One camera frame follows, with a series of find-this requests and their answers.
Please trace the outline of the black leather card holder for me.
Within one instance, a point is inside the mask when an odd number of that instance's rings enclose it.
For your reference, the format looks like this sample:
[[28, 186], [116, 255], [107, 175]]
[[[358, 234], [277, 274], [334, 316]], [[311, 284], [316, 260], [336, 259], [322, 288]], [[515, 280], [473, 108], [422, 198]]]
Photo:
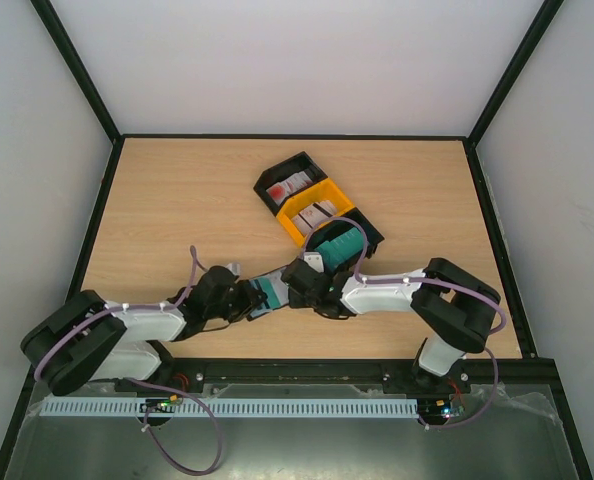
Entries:
[[286, 267], [283, 266], [249, 280], [249, 283], [256, 290], [261, 291], [265, 295], [262, 303], [255, 307], [247, 316], [249, 321], [256, 320], [289, 305], [289, 287], [281, 279], [285, 269]]

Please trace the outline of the teal credit card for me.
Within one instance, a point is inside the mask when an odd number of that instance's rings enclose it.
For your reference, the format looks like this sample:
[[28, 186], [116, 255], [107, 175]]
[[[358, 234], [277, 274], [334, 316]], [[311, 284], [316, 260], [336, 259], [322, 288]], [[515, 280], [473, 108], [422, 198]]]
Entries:
[[288, 286], [281, 280], [282, 270], [275, 270], [251, 280], [267, 295], [267, 312], [281, 309], [288, 305]]

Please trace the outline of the black bin with teal cards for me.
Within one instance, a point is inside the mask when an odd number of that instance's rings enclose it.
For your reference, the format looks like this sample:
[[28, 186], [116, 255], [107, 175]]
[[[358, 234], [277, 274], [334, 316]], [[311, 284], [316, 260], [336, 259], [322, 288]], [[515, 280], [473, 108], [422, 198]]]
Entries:
[[353, 223], [329, 222], [319, 227], [306, 243], [305, 251], [320, 254], [324, 270], [330, 274], [350, 270], [359, 260], [364, 238], [358, 226], [368, 241], [365, 259], [370, 258], [384, 240], [384, 236], [358, 208], [349, 210], [343, 217]]

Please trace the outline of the yellow plastic bin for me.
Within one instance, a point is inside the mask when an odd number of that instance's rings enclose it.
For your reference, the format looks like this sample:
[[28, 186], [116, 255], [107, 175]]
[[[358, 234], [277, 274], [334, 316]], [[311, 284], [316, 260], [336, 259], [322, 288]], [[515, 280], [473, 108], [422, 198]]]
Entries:
[[348, 213], [354, 207], [340, 187], [327, 178], [290, 196], [276, 218], [292, 240], [303, 246], [306, 236], [317, 224]]

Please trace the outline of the black bin with red cards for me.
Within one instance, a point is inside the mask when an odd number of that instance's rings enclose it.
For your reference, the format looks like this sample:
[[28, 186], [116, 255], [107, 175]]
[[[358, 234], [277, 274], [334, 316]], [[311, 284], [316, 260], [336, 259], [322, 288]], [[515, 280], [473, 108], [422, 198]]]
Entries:
[[311, 156], [302, 151], [264, 170], [253, 190], [276, 215], [288, 198], [327, 178]]

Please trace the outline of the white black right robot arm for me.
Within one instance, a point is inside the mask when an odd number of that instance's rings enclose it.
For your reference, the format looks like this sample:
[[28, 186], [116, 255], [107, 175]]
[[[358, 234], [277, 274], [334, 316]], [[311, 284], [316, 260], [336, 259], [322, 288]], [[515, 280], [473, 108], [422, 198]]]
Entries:
[[418, 350], [411, 381], [432, 392], [468, 353], [486, 350], [490, 335], [504, 329], [507, 317], [498, 292], [444, 259], [391, 275], [319, 272], [305, 260], [291, 262], [281, 275], [294, 308], [310, 308], [328, 319], [372, 312], [413, 312], [433, 331]]

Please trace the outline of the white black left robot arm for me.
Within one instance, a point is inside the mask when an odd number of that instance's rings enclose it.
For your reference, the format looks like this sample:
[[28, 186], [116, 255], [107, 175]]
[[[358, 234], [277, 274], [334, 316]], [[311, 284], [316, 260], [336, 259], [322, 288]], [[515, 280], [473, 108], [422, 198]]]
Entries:
[[213, 266], [198, 283], [157, 304], [103, 300], [84, 290], [33, 328], [20, 348], [55, 396], [90, 381], [147, 380], [163, 366], [157, 342], [179, 342], [207, 330], [212, 320], [228, 325], [264, 305], [258, 281], [241, 280], [232, 266]]

